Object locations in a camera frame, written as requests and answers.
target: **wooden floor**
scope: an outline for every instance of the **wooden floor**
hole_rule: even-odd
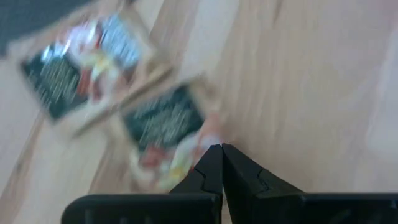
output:
[[[398,191],[397,1],[136,4],[180,75],[219,87],[235,145],[260,165],[308,192]],[[79,196],[131,192],[125,157],[95,133],[57,141],[0,69],[0,223],[58,223]]]

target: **snack bag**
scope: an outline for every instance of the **snack bag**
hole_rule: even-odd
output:
[[[70,137],[170,69],[132,6],[96,4],[22,41],[25,57],[16,57],[50,119]]]
[[[200,109],[192,85],[123,108],[112,119],[116,142],[129,148],[132,176],[142,191],[171,190],[211,145],[222,143],[218,115]]]

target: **black label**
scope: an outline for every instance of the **black label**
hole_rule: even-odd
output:
[[[66,57],[49,57],[48,54],[49,49],[46,49],[45,57],[42,52],[22,64],[22,68],[49,115],[57,120],[86,102],[88,97],[76,92],[80,81],[79,70]]]
[[[175,147],[203,125],[203,119],[184,86],[140,105],[123,120],[141,152],[147,146],[160,146],[166,150]]]

